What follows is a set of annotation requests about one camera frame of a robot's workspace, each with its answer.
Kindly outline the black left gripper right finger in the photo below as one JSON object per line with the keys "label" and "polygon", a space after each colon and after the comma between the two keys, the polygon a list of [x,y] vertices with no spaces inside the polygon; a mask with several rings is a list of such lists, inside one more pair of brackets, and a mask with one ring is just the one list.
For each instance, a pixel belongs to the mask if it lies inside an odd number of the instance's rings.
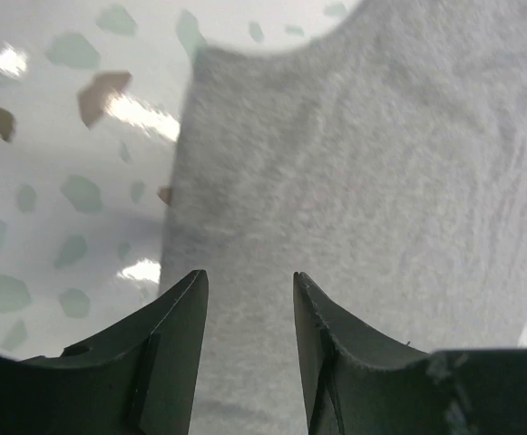
{"label": "black left gripper right finger", "polygon": [[527,348],[424,353],[293,277],[311,434],[527,434]]}

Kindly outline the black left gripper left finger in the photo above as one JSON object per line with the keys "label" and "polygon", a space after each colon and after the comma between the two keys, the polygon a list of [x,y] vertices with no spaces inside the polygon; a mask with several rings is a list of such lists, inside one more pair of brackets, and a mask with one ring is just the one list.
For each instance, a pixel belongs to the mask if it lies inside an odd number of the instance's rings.
{"label": "black left gripper left finger", "polygon": [[205,271],[55,358],[0,356],[0,434],[186,434],[205,329]]}

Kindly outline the grey tank top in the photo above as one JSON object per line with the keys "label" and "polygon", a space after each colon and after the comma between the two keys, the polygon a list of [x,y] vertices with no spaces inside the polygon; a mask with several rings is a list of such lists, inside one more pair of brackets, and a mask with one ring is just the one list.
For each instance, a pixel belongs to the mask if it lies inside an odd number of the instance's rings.
{"label": "grey tank top", "polygon": [[302,434],[292,277],[426,351],[527,316],[527,1],[365,1],[196,55],[161,285],[207,272],[193,434]]}

